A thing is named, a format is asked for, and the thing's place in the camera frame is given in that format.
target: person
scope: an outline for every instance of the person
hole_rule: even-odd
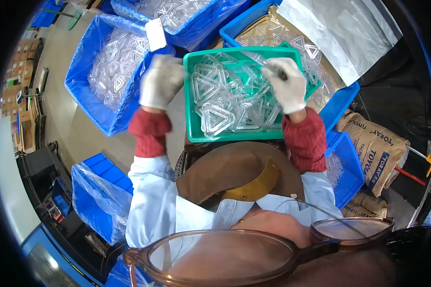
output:
[[[287,75],[282,80],[262,68],[285,114],[290,158],[267,143],[230,143],[203,155],[175,182],[166,155],[171,131],[166,107],[182,88],[184,71],[181,60],[155,56],[142,78],[141,107],[129,125],[137,138],[128,173],[134,188],[126,226],[130,247],[142,248],[176,232],[234,225],[305,247],[313,222],[342,218],[326,176],[324,124],[305,104],[306,80],[290,58],[271,58],[268,64]]]

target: light blue shirt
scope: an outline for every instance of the light blue shirt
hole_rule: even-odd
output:
[[[134,188],[126,225],[126,240],[131,247],[143,248],[176,232],[230,228],[254,205],[254,202],[224,199],[217,211],[212,212],[181,198],[167,156],[134,157],[128,176]],[[343,218],[335,206],[334,191],[325,172],[305,172],[301,180],[305,202],[311,206],[274,194],[255,202],[263,210],[290,214],[305,226],[324,219]]]

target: yellow clip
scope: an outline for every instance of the yellow clip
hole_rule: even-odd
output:
[[[431,173],[431,155],[430,154],[426,157],[426,161],[429,162],[429,164],[430,164],[428,172],[426,173],[426,177],[428,177],[429,174]]]

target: worker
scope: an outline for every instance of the worker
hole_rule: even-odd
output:
[[[284,81],[262,68],[285,114],[290,159],[267,143],[236,142],[202,156],[174,182],[166,155],[171,131],[166,108],[183,86],[184,71],[181,59],[155,56],[142,78],[140,108],[129,125],[137,138],[128,173],[134,188],[126,226],[129,246],[141,248],[176,232],[230,228],[259,210],[275,211],[270,216],[281,220],[273,222],[287,215],[301,228],[343,217],[326,176],[324,124],[305,104],[306,80],[290,58],[268,63],[287,75]]]
[[[229,143],[203,155],[175,182],[166,155],[166,133],[171,131],[166,108],[183,86],[184,71],[181,60],[155,56],[142,78],[141,107],[129,125],[129,132],[137,138],[128,173],[134,188],[126,226],[130,247],[144,248],[177,232],[236,228],[267,232],[306,248],[313,244],[313,222],[342,218],[326,176],[324,124],[305,104],[306,80],[292,59],[271,58],[267,62],[287,76],[282,80],[272,69],[262,68],[285,115],[282,127],[290,156],[267,143]],[[210,248],[223,253],[218,242]],[[236,250],[240,260],[228,261],[237,268],[249,266],[245,260],[251,250],[247,248],[246,254],[242,248]],[[198,278],[227,276],[225,269],[217,272],[201,265],[202,253],[188,256],[170,272]],[[263,259],[256,257],[250,262]],[[253,264],[255,268],[268,266]],[[329,282],[385,286],[393,282],[393,268],[378,250],[337,253],[299,266],[294,286]],[[320,276],[314,275],[315,270],[320,270]]]

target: white label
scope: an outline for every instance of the white label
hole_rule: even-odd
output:
[[[166,47],[166,37],[164,36],[163,26],[160,18],[151,20],[145,24],[145,32],[147,33],[148,45],[150,51]]]

